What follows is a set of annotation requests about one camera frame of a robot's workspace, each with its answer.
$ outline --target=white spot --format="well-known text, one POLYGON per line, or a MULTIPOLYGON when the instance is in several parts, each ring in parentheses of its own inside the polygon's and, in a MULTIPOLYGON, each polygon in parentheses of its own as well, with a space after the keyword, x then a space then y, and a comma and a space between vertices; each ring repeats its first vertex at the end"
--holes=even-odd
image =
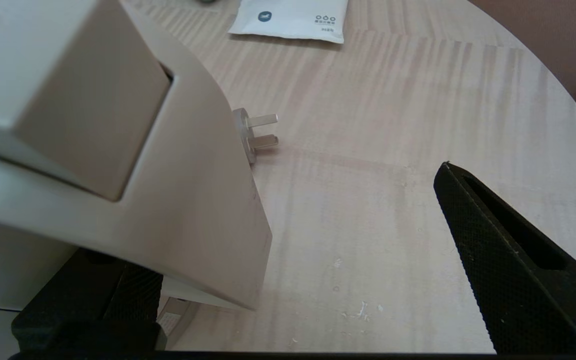
POLYGON ((366 317, 368 316, 366 314, 366 306, 368 306, 368 303, 366 301, 362 301, 361 302, 361 310, 359 310, 359 313, 357 314, 357 317, 361 319, 361 317, 363 317, 364 320, 366 320, 366 317))

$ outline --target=wood grain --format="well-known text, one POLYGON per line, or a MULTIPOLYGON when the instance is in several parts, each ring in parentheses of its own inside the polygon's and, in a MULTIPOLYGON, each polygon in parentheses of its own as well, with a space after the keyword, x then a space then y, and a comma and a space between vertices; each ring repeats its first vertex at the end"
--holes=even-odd
POLYGON ((343 45, 229 36, 236 2, 134 4, 233 109, 279 114, 253 169, 260 308, 201 306, 176 349, 493 352, 432 188, 446 160, 576 258, 576 104, 466 0, 350 0, 343 45))

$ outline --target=round table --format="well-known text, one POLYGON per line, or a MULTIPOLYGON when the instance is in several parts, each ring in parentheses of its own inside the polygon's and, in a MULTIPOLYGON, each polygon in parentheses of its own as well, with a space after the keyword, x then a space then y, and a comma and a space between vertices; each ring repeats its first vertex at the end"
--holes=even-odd
POLYGON ((350 0, 343 45, 228 35, 237 1, 133 3, 233 109, 279 114, 253 167, 260 307, 202 305, 175 349, 493 353, 432 186, 446 160, 576 259, 576 103, 470 2, 350 0))

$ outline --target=white packet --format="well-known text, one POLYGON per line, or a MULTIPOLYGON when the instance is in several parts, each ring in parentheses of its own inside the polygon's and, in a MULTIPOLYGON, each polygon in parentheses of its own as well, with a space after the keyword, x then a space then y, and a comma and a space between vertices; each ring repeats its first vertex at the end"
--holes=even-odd
POLYGON ((230 34, 344 43, 348 0, 241 0, 230 34))

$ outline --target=metal prong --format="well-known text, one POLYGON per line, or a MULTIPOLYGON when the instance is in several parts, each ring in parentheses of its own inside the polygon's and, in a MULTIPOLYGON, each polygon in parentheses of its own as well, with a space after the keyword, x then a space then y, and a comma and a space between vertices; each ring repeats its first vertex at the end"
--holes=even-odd
POLYGON ((247 119, 247 127, 254 128, 256 126, 269 125, 277 122, 277 114, 270 114, 264 116, 256 116, 247 119))
POLYGON ((248 139, 248 145, 250 146, 250 148, 253 148, 255 150, 261 148, 267 148, 269 146, 275 146, 277 144, 279 144, 279 139, 273 134, 248 139))

